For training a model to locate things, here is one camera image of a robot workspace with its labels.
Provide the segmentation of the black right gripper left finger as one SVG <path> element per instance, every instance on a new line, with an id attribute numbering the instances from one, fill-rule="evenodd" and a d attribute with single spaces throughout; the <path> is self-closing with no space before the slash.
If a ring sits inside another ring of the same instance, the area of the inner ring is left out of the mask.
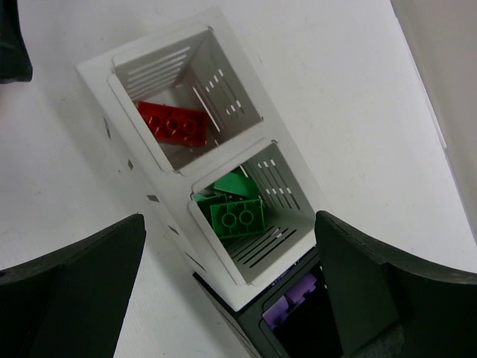
<path id="1" fill-rule="evenodd" d="M 113 357 L 144 247 L 137 213 L 1 270 L 1 356 Z"/>

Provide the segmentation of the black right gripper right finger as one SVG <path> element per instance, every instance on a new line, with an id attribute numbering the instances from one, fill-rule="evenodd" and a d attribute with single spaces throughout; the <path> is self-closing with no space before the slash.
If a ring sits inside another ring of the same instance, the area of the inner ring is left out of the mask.
<path id="1" fill-rule="evenodd" d="M 476 274 L 417 257 L 324 210 L 315 236 L 345 357 L 476 356 Z"/>

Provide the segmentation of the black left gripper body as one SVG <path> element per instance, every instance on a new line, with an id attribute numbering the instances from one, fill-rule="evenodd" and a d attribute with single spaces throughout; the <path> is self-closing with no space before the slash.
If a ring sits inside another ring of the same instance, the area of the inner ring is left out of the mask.
<path id="1" fill-rule="evenodd" d="M 1 0 L 1 84 L 30 82 L 33 66 L 22 37 L 18 1 Z"/>

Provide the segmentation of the purple rectangular lego brick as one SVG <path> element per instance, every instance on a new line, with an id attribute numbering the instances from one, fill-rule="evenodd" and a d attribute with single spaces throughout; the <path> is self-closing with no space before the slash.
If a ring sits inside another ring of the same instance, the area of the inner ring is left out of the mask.
<path id="1" fill-rule="evenodd" d="M 316 290 L 318 279 L 312 274 L 305 274 L 301 280 L 281 295 L 263 314 L 262 317 L 270 329 L 275 330 L 291 315 L 291 311 L 305 302 L 306 296 Z"/>

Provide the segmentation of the red rectangular lego brick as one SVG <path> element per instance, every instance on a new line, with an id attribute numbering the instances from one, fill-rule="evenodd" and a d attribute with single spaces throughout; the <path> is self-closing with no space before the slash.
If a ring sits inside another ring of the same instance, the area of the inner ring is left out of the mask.
<path id="1" fill-rule="evenodd" d="M 205 146 L 209 118 L 205 111 L 146 101 L 140 101 L 137 110 L 158 142 Z"/>

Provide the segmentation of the green curved lego brick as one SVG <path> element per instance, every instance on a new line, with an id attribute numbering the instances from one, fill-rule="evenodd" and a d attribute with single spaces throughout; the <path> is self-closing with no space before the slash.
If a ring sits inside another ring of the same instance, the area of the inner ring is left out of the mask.
<path id="1" fill-rule="evenodd" d="M 259 197 L 259 189 L 254 180 L 235 172 L 227 173 L 223 177 L 219 178 L 216 182 L 214 182 L 213 188 L 218 191 L 244 198 Z"/>

